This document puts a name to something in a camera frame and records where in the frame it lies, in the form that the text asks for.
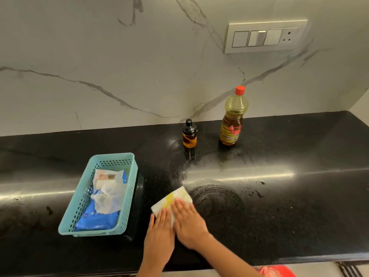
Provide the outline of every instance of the kitchen counter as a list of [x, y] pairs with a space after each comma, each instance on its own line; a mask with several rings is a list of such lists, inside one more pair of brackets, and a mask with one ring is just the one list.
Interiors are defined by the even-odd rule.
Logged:
[[[369, 127], [350, 112], [0, 137], [0, 275], [136, 272], [150, 207], [184, 185], [209, 231], [251, 265], [369, 259]], [[127, 236], [70, 237], [58, 225], [95, 154], [132, 152], [141, 182]], [[178, 241], [165, 270], [207, 269]]]

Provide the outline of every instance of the teal basket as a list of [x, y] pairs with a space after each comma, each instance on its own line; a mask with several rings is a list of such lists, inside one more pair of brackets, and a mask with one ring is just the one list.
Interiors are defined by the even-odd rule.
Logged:
[[[123, 207], [114, 228], [107, 230], [88, 230], [75, 231], [76, 223], [90, 204], [91, 190], [93, 189], [92, 180], [96, 169], [112, 171], [125, 170], [127, 177], [127, 192], [124, 197]], [[137, 177], [137, 164], [133, 153], [121, 154], [98, 154], [90, 158], [87, 167], [82, 174], [71, 202], [64, 213], [59, 224], [58, 232], [61, 235], [79, 236], [101, 236], [122, 234], [127, 228], [128, 217], [130, 215], [133, 191], [135, 189]]]

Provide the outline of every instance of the amber liquid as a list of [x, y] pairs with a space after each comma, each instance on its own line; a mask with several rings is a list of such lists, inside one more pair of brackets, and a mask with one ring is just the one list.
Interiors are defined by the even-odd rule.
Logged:
[[232, 146], [236, 144], [242, 127], [243, 113], [231, 110], [223, 118], [219, 139], [222, 144]]
[[182, 133], [183, 136], [183, 145], [186, 148], [194, 148], [196, 147], [197, 144], [197, 133], [193, 134], [193, 135], [185, 135], [184, 133]]

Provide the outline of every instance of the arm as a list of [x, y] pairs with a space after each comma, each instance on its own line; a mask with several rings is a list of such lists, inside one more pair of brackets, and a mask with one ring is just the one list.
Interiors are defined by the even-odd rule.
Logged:
[[176, 217], [177, 237], [187, 248], [199, 252], [221, 277], [261, 277], [252, 266], [216, 240], [207, 230], [204, 219], [192, 203], [175, 200], [172, 211]]
[[174, 250], [175, 233], [169, 209], [163, 208], [154, 223], [151, 214], [144, 243], [144, 257], [137, 277], [159, 277]]

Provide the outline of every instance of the human hand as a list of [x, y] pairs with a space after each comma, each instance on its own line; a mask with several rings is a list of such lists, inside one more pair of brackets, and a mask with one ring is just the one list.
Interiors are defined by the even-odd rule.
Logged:
[[170, 210], [168, 208], [161, 209], [155, 223], [154, 214], [151, 214], [140, 271], [161, 273], [173, 253], [174, 237], [175, 232], [171, 227]]
[[205, 220], [196, 211], [193, 203], [187, 205], [183, 200], [176, 199], [172, 203], [172, 211], [176, 217], [174, 229], [178, 240], [187, 248], [198, 251], [200, 242], [210, 235]]

